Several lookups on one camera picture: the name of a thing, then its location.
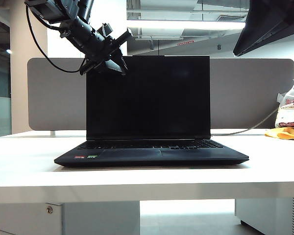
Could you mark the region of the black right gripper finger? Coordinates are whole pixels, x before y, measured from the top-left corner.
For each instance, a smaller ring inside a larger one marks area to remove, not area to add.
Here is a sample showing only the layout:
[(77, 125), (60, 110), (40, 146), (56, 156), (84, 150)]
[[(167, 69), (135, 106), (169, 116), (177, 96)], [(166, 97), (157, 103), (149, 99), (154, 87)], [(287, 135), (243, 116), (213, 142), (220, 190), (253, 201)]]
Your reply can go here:
[(294, 22), (251, 23), (246, 22), (233, 49), (235, 56), (242, 56), (269, 43), (294, 34)]
[(294, 0), (251, 0), (245, 22), (252, 24), (271, 23), (282, 21), (294, 22)]

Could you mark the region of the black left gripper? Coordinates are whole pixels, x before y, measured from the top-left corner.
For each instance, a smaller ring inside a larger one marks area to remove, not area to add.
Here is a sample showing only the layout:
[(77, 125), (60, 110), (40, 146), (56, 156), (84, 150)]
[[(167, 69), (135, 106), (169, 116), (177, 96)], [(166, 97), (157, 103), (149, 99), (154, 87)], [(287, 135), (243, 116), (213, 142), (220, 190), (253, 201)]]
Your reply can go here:
[(85, 54), (87, 62), (79, 70), (81, 75), (91, 70), (98, 70), (99, 73), (125, 75), (127, 66), (120, 46), (131, 36), (130, 29), (116, 39), (111, 36), (103, 36), (80, 18), (60, 24), (60, 37), (66, 38)]

